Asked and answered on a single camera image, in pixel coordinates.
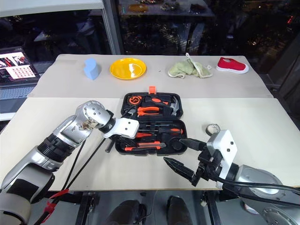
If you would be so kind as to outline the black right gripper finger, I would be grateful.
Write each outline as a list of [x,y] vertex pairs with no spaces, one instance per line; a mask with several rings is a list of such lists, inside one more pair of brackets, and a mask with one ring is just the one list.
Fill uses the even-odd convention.
[[203,151],[207,146],[207,143],[192,138],[180,139],[180,143],[196,151]]
[[189,182],[197,181],[194,171],[185,167],[183,163],[169,157],[163,157],[163,159],[174,172],[189,180]]

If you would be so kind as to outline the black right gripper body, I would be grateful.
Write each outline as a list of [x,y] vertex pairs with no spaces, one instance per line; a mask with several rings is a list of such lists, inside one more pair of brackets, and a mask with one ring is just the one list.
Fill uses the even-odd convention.
[[201,148],[198,160],[199,165],[191,179],[191,184],[196,187],[200,179],[217,181],[222,170],[223,156],[221,152],[214,150],[213,153],[210,153],[208,148],[204,146]]

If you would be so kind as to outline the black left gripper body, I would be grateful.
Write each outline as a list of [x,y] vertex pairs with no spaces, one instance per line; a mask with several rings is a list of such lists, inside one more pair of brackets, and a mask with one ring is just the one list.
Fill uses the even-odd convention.
[[112,140],[115,142],[121,142],[125,145],[135,145],[134,139],[126,138],[120,135],[113,135]]

